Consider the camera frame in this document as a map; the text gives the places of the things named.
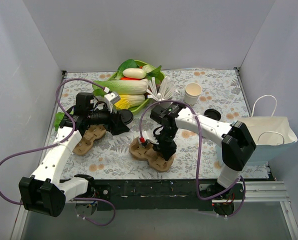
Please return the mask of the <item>black coffee lid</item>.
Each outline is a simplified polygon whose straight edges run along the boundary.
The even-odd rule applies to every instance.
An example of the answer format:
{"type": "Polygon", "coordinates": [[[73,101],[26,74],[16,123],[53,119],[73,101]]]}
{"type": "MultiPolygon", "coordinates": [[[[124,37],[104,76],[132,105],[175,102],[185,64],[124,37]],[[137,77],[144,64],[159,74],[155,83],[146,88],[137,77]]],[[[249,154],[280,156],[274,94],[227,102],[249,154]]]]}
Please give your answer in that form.
{"type": "Polygon", "coordinates": [[[133,113],[130,110],[128,110],[128,109],[122,109],[122,110],[120,110],[120,114],[121,114],[122,122],[125,125],[130,124],[133,121],[133,119],[134,119],[133,113]]]}
{"type": "Polygon", "coordinates": [[[217,110],[212,108],[207,109],[204,112],[204,116],[216,121],[219,121],[221,119],[221,114],[217,110]]]}

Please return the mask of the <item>brown pulp cup carrier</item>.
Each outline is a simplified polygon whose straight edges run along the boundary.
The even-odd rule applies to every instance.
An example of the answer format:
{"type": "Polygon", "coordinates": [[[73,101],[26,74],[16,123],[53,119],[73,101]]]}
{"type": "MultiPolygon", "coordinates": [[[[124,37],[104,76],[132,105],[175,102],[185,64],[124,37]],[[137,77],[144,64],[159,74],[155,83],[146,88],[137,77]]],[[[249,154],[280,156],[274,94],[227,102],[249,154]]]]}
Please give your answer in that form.
{"type": "Polygon", "coordinates": [[[103,125],[92,125],[84,133],[80,142],[73,149],[73,153],[78,156],[86,155],[93,147],[96,140],[101,139],[106,134],[106,129],[103,125]]]}
{"type": "Polygon", "coordinates": [[[151,143],[142,146],[138,137],[129,145],[129,152],[137,160],[147,161],[151,168],[159,172],[168,171],[175,159],[175,156],[173,155],[169,160],[165,160],[161,153],[154,150],[151,143]]]}

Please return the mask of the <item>white paper bag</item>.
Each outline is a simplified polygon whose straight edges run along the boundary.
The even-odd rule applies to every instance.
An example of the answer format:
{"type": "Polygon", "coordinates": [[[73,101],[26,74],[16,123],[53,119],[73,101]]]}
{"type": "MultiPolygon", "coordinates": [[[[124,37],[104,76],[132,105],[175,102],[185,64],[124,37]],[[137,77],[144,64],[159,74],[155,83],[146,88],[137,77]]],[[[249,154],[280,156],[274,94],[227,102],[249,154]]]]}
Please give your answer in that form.
{"type": "Polygon", "coordinates": [[[298,141],[296,134],[290,128],[288,118],[275,116],[277,101],[270,116],[255,116],[256,104],[257,102],[253,104],[251,116],[235,119],[246,124],[256,143],[256,150],[245,164],[248,167],[265,165],[298,141]]]}

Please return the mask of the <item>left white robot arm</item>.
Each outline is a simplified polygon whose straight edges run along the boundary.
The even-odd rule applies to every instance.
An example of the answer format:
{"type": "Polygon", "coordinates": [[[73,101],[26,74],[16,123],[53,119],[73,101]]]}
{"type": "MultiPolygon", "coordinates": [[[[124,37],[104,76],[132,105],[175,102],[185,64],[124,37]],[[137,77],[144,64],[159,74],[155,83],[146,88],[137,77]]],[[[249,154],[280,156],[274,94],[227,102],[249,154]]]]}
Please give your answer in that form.
{"type": "Polygon", "coordinates": [[[47,152],[32,175],[23,177],[18,184],[26,210],[57,217],[66,202],[76,197],[90,200],[95,196],[93,177],[77,174],[61,182],[61,174],[74,148],[91,126],[101,125],[113,136],[130,130],[128,125],[133,120],[131,111],[113,109],[119,100],[116,92],[110,92],[104,96],[103,108],[98,109],[93,94],[77,94],[75,105],[66,111],[60,121],[55,147],[47,152]]]}

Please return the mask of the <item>yellow napa cabbage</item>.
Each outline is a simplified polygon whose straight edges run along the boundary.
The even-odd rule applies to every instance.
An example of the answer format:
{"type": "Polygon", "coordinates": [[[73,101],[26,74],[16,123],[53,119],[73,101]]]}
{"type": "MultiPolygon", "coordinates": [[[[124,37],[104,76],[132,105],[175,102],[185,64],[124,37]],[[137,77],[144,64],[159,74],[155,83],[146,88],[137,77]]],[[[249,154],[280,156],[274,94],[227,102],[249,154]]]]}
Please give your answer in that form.
{"type": "Polygon", "coordinates": [[[120,95],[120,100],[114,104],[117,109],[129,109],[132,107],[137,107],[145,101],[145,96],[143,94],[133,94],[133,95],[120,95]]]}

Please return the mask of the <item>white wrapped straws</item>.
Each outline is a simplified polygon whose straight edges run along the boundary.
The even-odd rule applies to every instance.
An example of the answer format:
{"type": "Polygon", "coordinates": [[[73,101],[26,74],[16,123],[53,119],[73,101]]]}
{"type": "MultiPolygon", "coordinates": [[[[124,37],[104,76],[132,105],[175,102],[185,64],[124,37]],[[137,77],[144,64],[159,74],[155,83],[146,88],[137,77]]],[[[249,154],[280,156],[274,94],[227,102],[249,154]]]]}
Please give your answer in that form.
{"type": "Polygon", "coordinates": [[[156,86],[155,80],[154,77],[152,77],[151,80],[148,80],[148,89],[146,90],[147,97],[156,102],[172,99],[176,92],[176,86],[173,84],[172,80],[168,76],[165,77],[159,88],[156,86]]]}

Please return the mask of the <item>long green napa cabbage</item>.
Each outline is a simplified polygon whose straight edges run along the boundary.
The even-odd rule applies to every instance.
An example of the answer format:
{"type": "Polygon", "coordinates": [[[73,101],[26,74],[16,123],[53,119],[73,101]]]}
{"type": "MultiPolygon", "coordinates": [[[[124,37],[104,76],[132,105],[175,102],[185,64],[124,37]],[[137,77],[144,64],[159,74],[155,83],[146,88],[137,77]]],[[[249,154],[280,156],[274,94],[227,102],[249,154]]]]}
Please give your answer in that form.
{"type": "Polygon", "coordinates": [[[106,80],[94,81],[98,85],[109,88],[110,91],[119,95],[140,95],[145,94],[148,89],[148,80],[106,80]]]}

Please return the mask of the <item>orange carrot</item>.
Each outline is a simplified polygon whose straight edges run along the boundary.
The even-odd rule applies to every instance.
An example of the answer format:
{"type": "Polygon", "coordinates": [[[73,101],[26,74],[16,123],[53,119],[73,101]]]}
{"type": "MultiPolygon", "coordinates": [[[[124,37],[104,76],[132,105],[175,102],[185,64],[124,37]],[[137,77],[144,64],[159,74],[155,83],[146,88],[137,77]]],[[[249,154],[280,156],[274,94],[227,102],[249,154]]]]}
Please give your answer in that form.
{"type": "Polygon", "coordinates": [[[124,81],[139,81],[142,80],[142,78],[131,78],[131,77],[122,77],[120,80],[124,80],[124,81]]]}

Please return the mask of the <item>stacked white paper cup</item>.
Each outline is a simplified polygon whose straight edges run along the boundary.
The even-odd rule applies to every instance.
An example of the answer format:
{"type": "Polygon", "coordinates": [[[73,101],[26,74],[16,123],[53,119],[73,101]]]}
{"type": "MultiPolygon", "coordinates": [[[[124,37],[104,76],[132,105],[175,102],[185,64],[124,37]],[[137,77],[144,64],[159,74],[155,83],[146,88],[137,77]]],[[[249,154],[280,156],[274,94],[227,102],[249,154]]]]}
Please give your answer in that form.
{"type": "Polygon", "coordinates": [[[202,87],[195,82],[186,85],[184,89],[184,102],[190,106],[194,105],[202,93],[202,87]]]}

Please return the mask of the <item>white radish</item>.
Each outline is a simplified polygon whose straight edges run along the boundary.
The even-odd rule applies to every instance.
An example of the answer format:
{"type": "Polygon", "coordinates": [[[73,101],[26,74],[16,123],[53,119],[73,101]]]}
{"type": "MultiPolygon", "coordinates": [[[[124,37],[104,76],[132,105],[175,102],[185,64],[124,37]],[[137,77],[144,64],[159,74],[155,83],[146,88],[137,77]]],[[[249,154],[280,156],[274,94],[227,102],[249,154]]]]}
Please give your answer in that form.
{"type": "Polygon", "coordinates": [[[144,79],[146,77],[146,72],[141,68],[127,68],[122,72],[122,74],[126,78],[132,79],[144,79]]]}

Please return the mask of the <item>green bok choy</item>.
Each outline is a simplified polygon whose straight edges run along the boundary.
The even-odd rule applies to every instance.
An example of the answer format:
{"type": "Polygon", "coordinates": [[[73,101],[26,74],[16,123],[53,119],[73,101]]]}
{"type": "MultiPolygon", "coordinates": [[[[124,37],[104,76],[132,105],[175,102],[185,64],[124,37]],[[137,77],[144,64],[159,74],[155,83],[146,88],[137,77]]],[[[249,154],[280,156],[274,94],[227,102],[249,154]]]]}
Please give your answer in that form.
{"type": "Polygon", "coordinates": [[[135,62],[134,59],[128,59],[128,60],[124,61],[118,67],[114,79],[120,80],[124,76],[123,71],[126,70],[126,69],[129,69],[129,68],[138,68],[138,65],[137,65],[137,63],[135,62]]]}

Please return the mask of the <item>floral table mat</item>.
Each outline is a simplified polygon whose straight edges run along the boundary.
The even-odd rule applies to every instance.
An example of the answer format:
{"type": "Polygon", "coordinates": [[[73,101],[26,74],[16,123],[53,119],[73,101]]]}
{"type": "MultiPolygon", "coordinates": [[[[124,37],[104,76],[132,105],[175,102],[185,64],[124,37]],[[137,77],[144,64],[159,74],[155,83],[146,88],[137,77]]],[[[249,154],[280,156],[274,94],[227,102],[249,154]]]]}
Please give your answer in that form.
{"type": "MultiPolygon", "coordinates": [[[[232,123],[237,117],[249,115],[248,106],[237,74],[230,70],[177,69],[166,70],[164,75],[176,85],[175,100],[184,98],[184,88],[189,83],[202,87],[201,95],[193,106],[196,113],[215,109],[221,114],[221,121],[232,123]]],[[[177,145],[170,169],[159,172],[146,161],[137,160],[129,152],[130,143],[139,136],[139,131],[153,131],[157,124],[148,112],[134,116],[130,131],[113,136],[106,133],[96,140],[92,149],[83,156],[72,154],[65,164],[61,178],[66,180],[77,174],[86,174],[95,179],[215,179],[221,173],[223,164],[218,159],[215,144],[207,139],[199,140],[198,135],[180,129],[175,137],[177,145]]]]}

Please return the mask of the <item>small bok choy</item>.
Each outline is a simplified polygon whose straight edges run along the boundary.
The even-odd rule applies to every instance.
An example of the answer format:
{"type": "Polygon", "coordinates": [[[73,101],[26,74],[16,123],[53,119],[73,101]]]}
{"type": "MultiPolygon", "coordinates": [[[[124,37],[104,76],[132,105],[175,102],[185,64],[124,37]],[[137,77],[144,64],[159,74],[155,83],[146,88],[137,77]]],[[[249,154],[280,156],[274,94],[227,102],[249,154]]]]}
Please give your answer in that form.
{"type": "Polygon", "coordinates": [[[144,65],[142,67],[142,70],[146,73],[146,78],[148,80],[151,80],[152,78],[156,78],[158,76],[158,74],[161,71],[162,66],[160,65],[159,67],[155,68],[151,65],[144,65]]]}

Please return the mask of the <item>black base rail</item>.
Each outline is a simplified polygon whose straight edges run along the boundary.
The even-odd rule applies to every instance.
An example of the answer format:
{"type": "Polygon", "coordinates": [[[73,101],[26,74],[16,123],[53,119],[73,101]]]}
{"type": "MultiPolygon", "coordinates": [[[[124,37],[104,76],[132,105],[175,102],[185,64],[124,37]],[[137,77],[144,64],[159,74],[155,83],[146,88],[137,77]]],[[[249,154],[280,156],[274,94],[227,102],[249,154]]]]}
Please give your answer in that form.
{"type": "Polygon", "coordinates": [[[220,192],[212,180],[200,180],[197,197],[193,179],[129,179],[94,180],[95,194],[92,201],[77,201],[75,209],[80,214],[92,215],[95,211],[116,210],[199,210],[220,209],[222,214],[234,211],[234,201],[244,195],[242,184],[236,183],[226,193],[215,198],[216,204],[207,197],[220,192]]]}

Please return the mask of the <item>aluminium frame rail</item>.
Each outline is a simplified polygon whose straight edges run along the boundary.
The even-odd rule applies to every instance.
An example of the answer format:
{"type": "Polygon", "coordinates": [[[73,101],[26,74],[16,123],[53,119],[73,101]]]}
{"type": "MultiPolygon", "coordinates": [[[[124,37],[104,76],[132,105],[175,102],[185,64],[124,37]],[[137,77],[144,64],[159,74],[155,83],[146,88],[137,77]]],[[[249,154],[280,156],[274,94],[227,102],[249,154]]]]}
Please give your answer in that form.
{"type": "Polygon", "coordinates": [[[233,212],[132,209],[80,214],[68,203],[59,217],[20,209],[14,240],[298,240],[290,198],[281,181],[247,181],[233,212]]]}

